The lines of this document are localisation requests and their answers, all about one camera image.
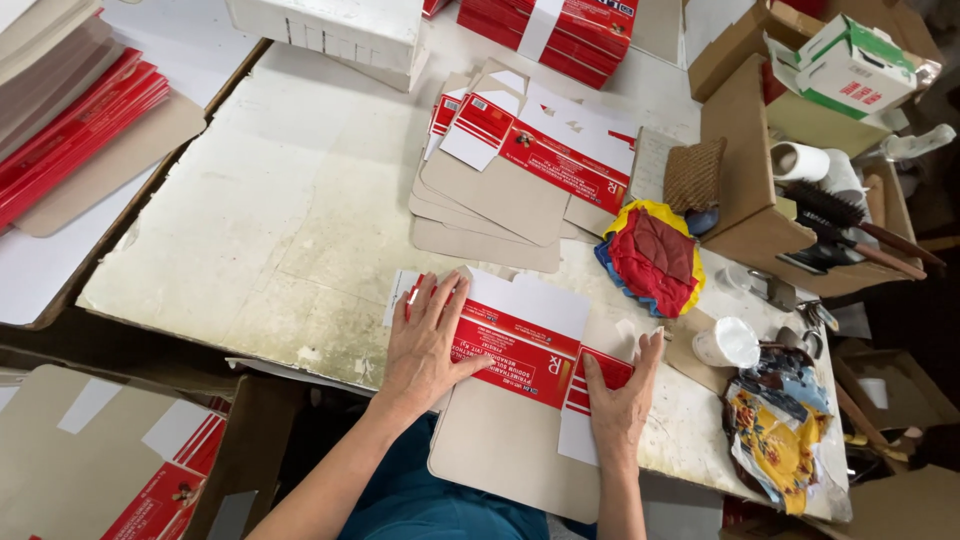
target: glue container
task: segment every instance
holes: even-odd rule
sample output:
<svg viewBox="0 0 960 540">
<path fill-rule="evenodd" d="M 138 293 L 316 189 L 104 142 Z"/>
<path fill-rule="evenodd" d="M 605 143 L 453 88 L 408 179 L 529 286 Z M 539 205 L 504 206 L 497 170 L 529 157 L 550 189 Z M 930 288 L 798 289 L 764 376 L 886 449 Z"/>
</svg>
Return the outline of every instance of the glue container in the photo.
<svg viewBox="0 0 960 540">
<path fill-rule="evenodd" d="M 693 338 L 693 353 L 706 365 L 749 369 L 760 362 L 760 343 L 750 325 L 723 317 Z"/>
</svg>

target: person's left hand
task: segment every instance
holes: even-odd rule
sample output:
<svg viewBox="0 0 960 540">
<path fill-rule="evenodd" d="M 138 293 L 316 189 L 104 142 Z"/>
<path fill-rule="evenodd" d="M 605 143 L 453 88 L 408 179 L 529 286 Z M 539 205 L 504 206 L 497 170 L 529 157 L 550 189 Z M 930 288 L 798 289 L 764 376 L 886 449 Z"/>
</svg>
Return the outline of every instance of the person's left hand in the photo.
<svg viewBox="0 0 960 540">
<path fill-rule="evenodd" d="M 440 283 L 427 274 L 410 305 L 406 319 L 408 293 L 396 301 L 394 326 L 387 346 L 387 366 L 380 391 L 371 401 L 389 414 L 398 414 L 406 425 L 426 412 L 457 382 L 493 365 L 489 356 L 472 356 L 458 363 L 450 360 L 453 333 L 467 301 L 470 282 L 454 270 Z M 450 291 L 456 288 L 450 304 L 444 307 Z"/>
</svg>

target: teal shirt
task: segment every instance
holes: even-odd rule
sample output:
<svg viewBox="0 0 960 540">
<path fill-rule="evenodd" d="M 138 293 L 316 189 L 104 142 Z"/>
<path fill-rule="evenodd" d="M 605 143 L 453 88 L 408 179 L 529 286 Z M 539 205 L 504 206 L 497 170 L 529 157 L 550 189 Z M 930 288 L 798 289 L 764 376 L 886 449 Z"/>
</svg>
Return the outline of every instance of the teal shirt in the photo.
<svg viewBox="0 0 960 540">
<path fill-rule="evenodd" d="M 437 419 L 424 415 L 384 456 L 341 540 L 549 540 L 540 510 L 432 476 Z"/>
</svg>

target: green and white box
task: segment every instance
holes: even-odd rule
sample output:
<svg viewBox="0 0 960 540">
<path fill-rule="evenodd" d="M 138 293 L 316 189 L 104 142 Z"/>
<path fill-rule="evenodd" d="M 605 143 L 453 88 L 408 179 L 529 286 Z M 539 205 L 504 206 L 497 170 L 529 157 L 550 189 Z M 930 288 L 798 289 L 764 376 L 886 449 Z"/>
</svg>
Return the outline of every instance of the green and white box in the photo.
<svg viewBox="0 0 960 540">
<path fill-rule="evenodd" d="M 880 31 L 837 15 L 797 51 L 801 95 L 857 120 L 917 89 L 916 68 Z"/>
</svg>

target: forearm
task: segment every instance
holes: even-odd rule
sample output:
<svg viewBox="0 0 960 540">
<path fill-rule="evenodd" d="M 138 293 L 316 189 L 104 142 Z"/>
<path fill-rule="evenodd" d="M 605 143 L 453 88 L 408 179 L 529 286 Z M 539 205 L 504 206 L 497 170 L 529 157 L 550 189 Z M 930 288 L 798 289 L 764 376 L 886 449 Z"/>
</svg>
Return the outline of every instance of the forearm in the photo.
<svg viewBox="0 0 960 540">
<path fill-rule="evenodd" d="M 598 540 L 646 540 L 635 457 L 601 463 Z"/>
<path fill-rule="evenodd" d="M 336 538 L 373 471 L 408 427 L 374 403 L 310 474 L 268 515 L 249 540 Z"/>
</svg>

